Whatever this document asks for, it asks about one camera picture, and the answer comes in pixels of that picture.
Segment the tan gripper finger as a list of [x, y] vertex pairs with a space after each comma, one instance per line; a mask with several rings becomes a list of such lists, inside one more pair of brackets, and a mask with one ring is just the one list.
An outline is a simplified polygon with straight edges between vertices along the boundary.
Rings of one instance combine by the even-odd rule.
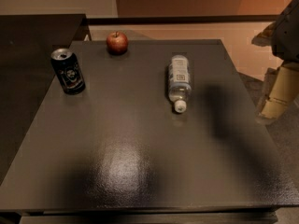
[[277, 70], [273, 68], [268, 68], [263, 81], [263, 88], [262, 88], [262, 97], [261, 101], [264, 105], [266, 102], [272, 102], [272, 98], [270, 97], [270, 93], [273, 89], [273, 86], [277, 79]]
[[268, 125], [276, 121], [299, 94], [299, 63], [285, 61], [276, 69], [277, 79], [270, 93], [272, 102], [256, 107], [256, 121]]

